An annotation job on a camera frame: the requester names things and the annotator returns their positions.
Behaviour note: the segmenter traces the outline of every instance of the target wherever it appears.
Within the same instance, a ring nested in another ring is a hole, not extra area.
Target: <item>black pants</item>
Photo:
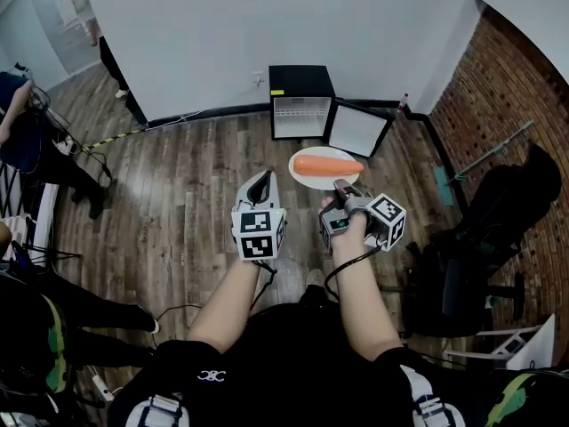
[[[121,90],[128,90],[128,84],[124,80],[123,73],[118,67],[113,53],[108,48],[107,40],[104,36],[99,38],[100,59],[107,67],[108,73],[118,82],[118,88]]]
[[[97,367],[144,367],[147,348],[86,332],[81,327],[117,327],[153,331],[154,319],[138,305],[106,301],[48,270],[39,277],[39,290],[56,303],[67,321],[69,361]]]
[[[104,190],[71,157],[63,155],[51,141],[44,139],[42,153],[34,171],[40,181],[72,187],[85,194],[92,203],[103,200]]]

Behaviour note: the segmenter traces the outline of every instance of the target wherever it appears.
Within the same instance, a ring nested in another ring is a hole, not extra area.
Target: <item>black shirt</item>
[[[25,77],[0,73],[0,108],[4,113],[10,107],[16,91],[27,81]],[[10,139],[0,148],[0,159],[23,173],[33,172],[39,160],[42,144],[46,141],[45,126],[45,121],[38,115],[30,112],[20,114],[10,129]]]
[[[202,342],[160,345],[152,364],[118,393],[108,425],[124,427],[132,409],[155,394],[179,393],[192,426],[413,426],[412,386],[402,366],[427,378],[435,395],[465,419],[470,416],[468,426],[483,425],[465,395],[471,390],[465,372],[431,365],[405,348],[369,362],[349,347],[338,311],[299,304],[251,318],[224,355]]]

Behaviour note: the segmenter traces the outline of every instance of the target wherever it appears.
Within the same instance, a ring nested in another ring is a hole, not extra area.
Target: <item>person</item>
[[[3,223],[0,228],[5,248],[10,231]],[[117,327],[155,334],[159,325],[149,313],[139,305],[101,299],[34,266],[12,245],[16,260],[0,270],[0,411],[52,419],[73,383],[73,367],[144,367],[150,361],[146,347],[83,330]]]
[[[123,98],[129,91],[128,84],[124,80],[123,73],[121,72],[118,64],[116,63],[113,53],[108,48],[107,40],[100,31],[99,23],[95,18],[95,13],[92,10],[91,2],[89,0],[73,0],[79,19],[87,25],[89,33],[91,34],[91,46],[100,47],[100,59],[107,67],[108,73],[118,82],[118,92],[116,98]]]
[[[22,173],[33,173],[40,181],[72,187],[72,200],[91,201],[89,216],[97,219],[103,211],[104,189],[71,157],[63,155],[52,142],[54,130],[43,111],[28,104],[33,84],[25,77],[0,72],[0,159]]]
[[[336,268],[365,253],[365,226],[354,213],[333,238]],[[313,283],[298,303],[249,317],[258,277],[234,262],[188,341],[160,344],[118,393],[108,426],[484,425],[476,380],[403,347],[369,259],[338,273],[340,304]]]

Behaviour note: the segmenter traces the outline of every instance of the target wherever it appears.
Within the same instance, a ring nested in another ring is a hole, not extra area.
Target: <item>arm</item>
[[[220,353],[231,348],[249,319],[259,270],[252,262],[235,261],[194,320],[189,340],[208,343]]]
[[[349,230],[332,241],[334,267],[366,253],[366,217],[355,213]],[[352,264],[337,276],[341,319],[349,344],[361,356],[376,360],[384,351],[402,346],[381,298],[369,259]]]
[[[6,111],[6,115],[0,125],[0,146],[10,138],[10,128],[16,120],[16,117],[19,116],[26,108],[26,103],[32,93],[32,87],[32,82],[27,81],[14,93],[10,107]]]
[[[99,24],[96,19],[87,21],[87,28],[91,34],[91,46],[96,46],[99,42]]]

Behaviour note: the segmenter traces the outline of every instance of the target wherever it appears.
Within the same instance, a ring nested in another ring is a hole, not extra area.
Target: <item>carrot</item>
[[[294,159],[294,171],[302,175],[336,177],[361,173],[364,171],[364,165],[339,158],[298,155]]]

